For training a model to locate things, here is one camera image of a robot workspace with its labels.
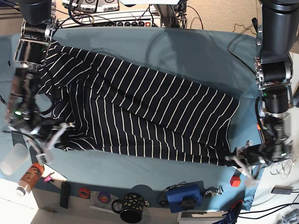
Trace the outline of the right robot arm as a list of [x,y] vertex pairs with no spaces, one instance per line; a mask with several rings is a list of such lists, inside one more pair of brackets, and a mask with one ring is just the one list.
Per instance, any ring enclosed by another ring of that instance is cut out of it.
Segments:
[[41,111],[36,103],[42,81],[39,70],[46,67],[52,38],[57,29],[56,2],[19,0],[17,4],[23,22],[14,61],[20,66],[15,69],[12,80],[5,122],[12,132],[28,137],[37,158],[47,163],[54,145],[72,126],[58,123],[49,116],[57,105],[55,99],[52,99],[51,107],[45,111]]

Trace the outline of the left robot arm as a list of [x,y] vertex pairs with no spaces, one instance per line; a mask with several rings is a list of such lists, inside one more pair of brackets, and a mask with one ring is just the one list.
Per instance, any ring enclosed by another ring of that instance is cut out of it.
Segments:
[[291,115],[293,106],[291,79],[293,47],[299,25],[297,0],[258,0],[256,30],[256,57],[253,73],[260,92],[256,99],[256,118],[262,134],[262,143],[250,141],[226,157],[234,161],[249,180],[256,181],[252,168],[271,165],[292,157]]

